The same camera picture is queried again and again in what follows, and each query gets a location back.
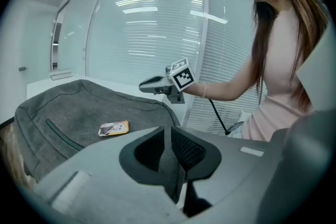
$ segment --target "bracelet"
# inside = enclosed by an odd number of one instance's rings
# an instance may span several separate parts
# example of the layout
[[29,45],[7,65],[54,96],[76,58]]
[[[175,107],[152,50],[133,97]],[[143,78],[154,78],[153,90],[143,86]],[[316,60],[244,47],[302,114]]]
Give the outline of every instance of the bracelet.
[[202,98],[205,98],[206,96],[206,91],[207,91],[207,87],[204,85],[204,91],[203,91],[203,94],[202,94]]

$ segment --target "white label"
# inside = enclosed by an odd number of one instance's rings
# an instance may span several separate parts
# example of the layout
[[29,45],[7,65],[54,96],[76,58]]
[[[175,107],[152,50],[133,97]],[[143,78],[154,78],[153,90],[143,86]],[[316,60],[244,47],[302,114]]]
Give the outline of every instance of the white label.
[[243,146],[240,149],[240,151],[244,152],[244,153],[252,154],[252,155],[255,155],[255,156],[258,156],[258,157],[261,157],[264,154],[263,151],[254,150],[253,148],[249,148],[249,147],[245,147],[245,146]]

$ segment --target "ceiling light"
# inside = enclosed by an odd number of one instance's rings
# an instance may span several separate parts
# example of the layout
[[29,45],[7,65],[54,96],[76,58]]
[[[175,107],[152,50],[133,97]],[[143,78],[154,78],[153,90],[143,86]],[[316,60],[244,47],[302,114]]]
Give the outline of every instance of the ceiling light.
[[195,2],[195,1],[191,1],[191,3],[194,3],[195,5],[198,5],[198,6],[203,6],[203,3],[199,3],[199,2]]
[[192,33],[196,33],[196,34],[199,34],[200,32],[197,32],[197,31],[192,31],[192,30],[188,30],[186,29],[187,32],[192,32]]
[[116,2],[116,5],[120,7],[120,6],[130,5],[130,4],[141,2],[141,1],[153,1],[153,0],[122,0],[122,1]]
[[189,39],[183,39],[184,41],[189,41],[189,42],[193,42],[193,43],[197,43],[197,44],[200,44],[200,42],[198,41],[193,41],[193,40],[189,40]]
[[191,0],[191,2],[194,4],[199,4],[199,5],[203,4],[203,0]]
[[130,8],[130,9],[123,10],[125,14],[136,13],[136,12],[157,12],[157,11],[158,11],[157,7]]
[[137,20],[133,22],[126,22],[127,24],[137,24],[137,23],[157,23],[156,20]]
[[142,56],[154,56],[155,57],[155,55],[149,55],[149,54],[130,54],[130,55],[142,55]]
[[148,53],[148,54],[153,54],[153,52],[143,51],[143,50],[129,50],[128,52],[144,52],[144,53]]
[[[148,36],[148,37],[162,37],[162,36]],[[167,38],[167,37],[162,37],[162,38]]]
[[195,10],[191,10],[190,14],[191,15],[196,15],[196,16],[199,16],[199,17],[205,17],[205,18],[208,18],[210,20],[214,20],[216,22],[219,22],[221,24],[226,24],[228,22],[227,20],[221,19],[221,18],[216,17],[214,15],[210,15],[210,14],[204,13],[204,12],[197,12]]

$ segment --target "long brown hair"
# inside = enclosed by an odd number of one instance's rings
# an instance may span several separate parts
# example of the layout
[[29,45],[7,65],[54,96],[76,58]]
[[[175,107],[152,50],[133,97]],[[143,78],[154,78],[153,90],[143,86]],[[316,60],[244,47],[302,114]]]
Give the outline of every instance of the long brown hair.
[[[298,69],[299,60],[305,61],[320,40],[328,24],[328,16],[318,0],[289,0],[297,14],[299,22],[297,56],[290,81]],[[266,2],[254,2],[254,20],[257,31],[252,47],[252,85],[257,86],[257,93],[264,75],[268,40],[277,13]],[[298,101],[299,108],[306,111],[310,107],[309,97],[299,82],[292,98]]]

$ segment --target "white blinds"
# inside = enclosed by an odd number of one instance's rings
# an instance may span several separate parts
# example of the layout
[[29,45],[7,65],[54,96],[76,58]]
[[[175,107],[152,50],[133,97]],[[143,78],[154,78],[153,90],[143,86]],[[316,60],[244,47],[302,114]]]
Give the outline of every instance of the white blinds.
[[87,75],[138,85],[188,57],[194,67],[203,0],[99,0],[87,47]]
[[[253,0],[209,0],[209,14],[224,19],[209,19],[200,82],[229,81],[250,54],[254,37]],[[226,127],[239,119],[241,111],[252,112],[258,106],[256,89],[250,89],[232,102],[214,104]],[[188,127],[222,134],[223,128],[207,99],[195,98]]]
[[62,22],[58,68],[85,75],[85,47],[90,19],[97,0],[70,0]]

